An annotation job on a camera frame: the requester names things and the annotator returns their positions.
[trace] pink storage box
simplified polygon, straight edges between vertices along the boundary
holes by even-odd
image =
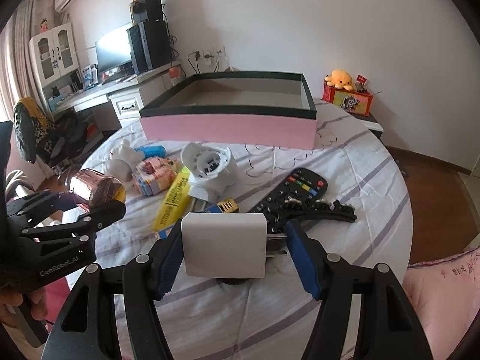
[[[149,140],[249,143],[311,150],[317,111],[302,74],[197,74],[140,111]]]

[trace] cabinet door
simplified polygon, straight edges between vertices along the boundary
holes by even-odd
[[[55,43],[55,56],[60,68],[60,75],[67,74],[78,69],[78,59],[75,54],[74,36],[71,24],[64,24],[52,28],[53,42]]]
[[[55,57],[52,31],[35,36],[30,41],[34,53],[34,61],[42,88],[60,78],[58,61]]]

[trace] yellow octopus plush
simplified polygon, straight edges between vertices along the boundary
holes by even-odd
[[[341,69],[334,70],[331,76],[325,77],[325,81],[328,86],[334,86],[337,89],[353,90],[352,76]]]

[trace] chair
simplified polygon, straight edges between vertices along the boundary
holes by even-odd
[[[71,113],[53,124],[31,97],[16,103],[13,116],[21,157],[34,164],[39,156],[55,170],[59,183],[65,176],[65,185],[68,186],[71,176],[80,168],[73,160],[86,146],[87,123],[77,123]]]

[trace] computer monitor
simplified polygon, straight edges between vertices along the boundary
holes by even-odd
[[[110,69],[131,62],[130,43],[126,24],[102,36],[95,43],[97,49],[98,72],[103,73]]]

